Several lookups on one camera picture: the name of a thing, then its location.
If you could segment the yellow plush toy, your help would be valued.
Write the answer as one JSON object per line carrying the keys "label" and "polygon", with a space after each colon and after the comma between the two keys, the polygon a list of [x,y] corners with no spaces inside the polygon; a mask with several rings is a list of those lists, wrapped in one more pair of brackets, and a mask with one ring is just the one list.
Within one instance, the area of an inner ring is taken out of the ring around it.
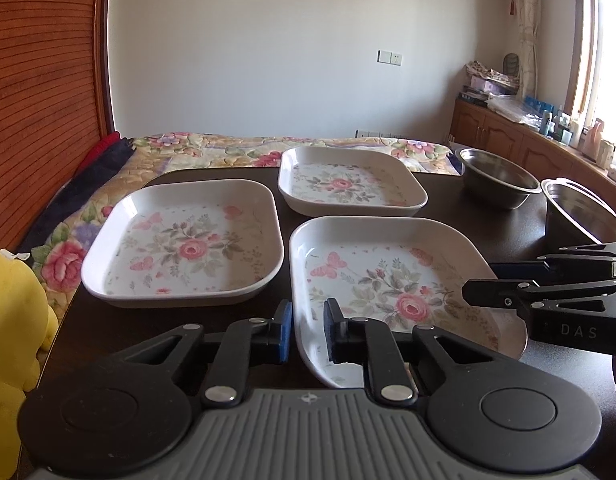
{"label": "yellow plush toy", "polygon": [[50,349],[57,316],[33,271],[0,249],[0,479],[17,469],[18,412],[40,377],[38,352]]}

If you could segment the small steel bowl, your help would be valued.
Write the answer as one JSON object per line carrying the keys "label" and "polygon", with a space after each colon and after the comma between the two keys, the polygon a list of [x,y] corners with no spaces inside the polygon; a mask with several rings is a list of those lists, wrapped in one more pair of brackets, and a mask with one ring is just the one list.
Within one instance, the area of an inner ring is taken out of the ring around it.
{"label": "small steel bowl", "polygon": [[479,148],[460,148],[464,187],[474,196],[506,210],[520,208],[530,195],[541,193],[530,172],[500,155]]}

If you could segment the patterned curtain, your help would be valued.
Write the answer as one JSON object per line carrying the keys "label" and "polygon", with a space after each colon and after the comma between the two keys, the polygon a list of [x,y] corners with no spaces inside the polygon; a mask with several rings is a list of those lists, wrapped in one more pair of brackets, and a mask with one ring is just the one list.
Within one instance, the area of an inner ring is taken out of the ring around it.
{"label": "patterned curtain", "polygon": [[520,94],[536,96],[538,88],[538,32],[541,0],[514,0],[518,28],[518,57],[520,58]]}

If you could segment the large steel bowl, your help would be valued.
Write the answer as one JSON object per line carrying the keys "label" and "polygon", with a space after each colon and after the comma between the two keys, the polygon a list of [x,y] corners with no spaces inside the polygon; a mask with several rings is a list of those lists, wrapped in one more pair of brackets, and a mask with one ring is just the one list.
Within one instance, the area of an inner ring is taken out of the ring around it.
{"label": "large steel bowl", "polygon": [[546,243],[550,249],[616,242],[616,212],[582,184],[544,179]]}

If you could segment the white wall switch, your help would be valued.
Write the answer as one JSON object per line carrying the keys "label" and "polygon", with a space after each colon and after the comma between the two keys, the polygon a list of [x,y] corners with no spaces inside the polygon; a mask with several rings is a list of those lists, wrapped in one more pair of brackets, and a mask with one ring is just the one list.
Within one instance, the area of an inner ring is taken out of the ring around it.
{"label": "white wall switch", "polygon": [[377,52],[377,62],[381,64],[389,64],[393,66],[402,65],[402,55],[395,52],[379,50]]}

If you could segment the dark blue folded cloth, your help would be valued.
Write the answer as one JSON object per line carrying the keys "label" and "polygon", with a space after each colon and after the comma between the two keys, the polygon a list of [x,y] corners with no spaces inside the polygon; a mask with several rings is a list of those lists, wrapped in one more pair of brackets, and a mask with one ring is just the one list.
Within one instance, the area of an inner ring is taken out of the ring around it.
{"label": "dark blue folded cloth", "polygon": [[17,248],[18,252],[30,252],[32,248],[42,246],[56,226],[84,206],[99,188],[120,171],[132,155],[132,142],[121,138],[81,174],[73,174],[71,180],[59,190],[32,223]]}

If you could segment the floral bed quilt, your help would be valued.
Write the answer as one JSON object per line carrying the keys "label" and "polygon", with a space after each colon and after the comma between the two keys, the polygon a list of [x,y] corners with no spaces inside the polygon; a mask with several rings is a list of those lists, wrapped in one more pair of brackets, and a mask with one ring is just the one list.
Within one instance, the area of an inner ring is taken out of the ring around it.
{"label": "floral bed quilt", "polygon": [[398,138],[305,139],[291,136],[235,138],[170,132],[130,140],[133,155],[77,212],[61,221],[42,246],[32,248],[29,266],[48,303],[63,318],[80,285],[81,263],[114,205],[167,172],[206,168],[267,168],[299,146],[366,148],[396,157],[413,172],[456,176],[461,164],[445,145]]}

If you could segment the wooden headboard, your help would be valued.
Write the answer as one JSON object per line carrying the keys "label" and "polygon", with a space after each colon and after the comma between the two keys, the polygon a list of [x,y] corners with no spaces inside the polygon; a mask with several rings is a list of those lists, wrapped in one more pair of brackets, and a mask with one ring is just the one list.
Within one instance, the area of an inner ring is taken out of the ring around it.
{"label": "wooden headboard", "polygon": [[108,0],[0,0],[0,247],[114,132]]}

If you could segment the floral square plate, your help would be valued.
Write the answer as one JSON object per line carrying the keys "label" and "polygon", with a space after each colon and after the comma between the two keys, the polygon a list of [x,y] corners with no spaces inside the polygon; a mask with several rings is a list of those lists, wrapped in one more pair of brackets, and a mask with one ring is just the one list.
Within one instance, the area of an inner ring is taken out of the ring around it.
{"label": "floral square plate", "polygon": [[394,332],[431,324],[513,359],[527,346],[524,322],[512,311],[474,308],[461,289],[494,277],[460,231],[425,218],[329,216],[309,220],[288,243],[295,334],[311,372],[333,388],[358,388],[357,364],[327,354],[323,307],[337,300],[347,318],[375,318]]}
{"label": "floral square plate", "polygon": [[428,202],[403,162],[353,148],[291,148],[282,155],[277,187],[293,211],[311,218],[412,217]]}
{"label": "floral square plate", "polygon": [[237,304],[281,270],[271,190],[219,179],[159,184],[120,200],[81,268],[88,292],[120,308]]}

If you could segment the red folded cloth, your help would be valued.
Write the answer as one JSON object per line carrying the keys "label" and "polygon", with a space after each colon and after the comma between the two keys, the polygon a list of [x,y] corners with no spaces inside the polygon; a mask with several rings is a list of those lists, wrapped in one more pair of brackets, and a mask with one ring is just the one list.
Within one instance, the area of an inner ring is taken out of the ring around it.
{"label": "red folded cloth", "polygon": [[102,154],[104,154],[110,146],[118,143],[121,139],[120,133],[118,131],[114,131],[113,133],[108,134],[105,138],[100,139],[90,151],[87,152],[84,159],[81,160],[78,167],[76,167],[76,171],[74,174],[77,176],[81,174],[85,169],[90,167],[97,159],[99,159]]}

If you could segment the stack of books and papers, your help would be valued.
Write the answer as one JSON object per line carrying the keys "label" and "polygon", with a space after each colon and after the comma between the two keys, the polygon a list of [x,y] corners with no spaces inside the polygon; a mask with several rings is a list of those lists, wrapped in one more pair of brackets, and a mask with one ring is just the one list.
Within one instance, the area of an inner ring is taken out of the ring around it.
{"label": "stack of books and papers", "polygon": [[510,76],[471,61],[464,65],[465,81],[457,95],[459,100],[486,107],[493,96],[516,96],[520,82]]}

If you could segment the wooden cabinet row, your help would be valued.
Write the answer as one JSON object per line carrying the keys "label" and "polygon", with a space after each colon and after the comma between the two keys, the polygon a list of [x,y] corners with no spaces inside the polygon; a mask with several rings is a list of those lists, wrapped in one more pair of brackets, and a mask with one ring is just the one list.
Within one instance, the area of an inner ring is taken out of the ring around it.
{"label": "wooden cabinet row", "polygon": [[512,160],[538,180],[566,177],[585,185],[616,212],[616,182],[573,148],[461,99],[454,104],[449,139]]}

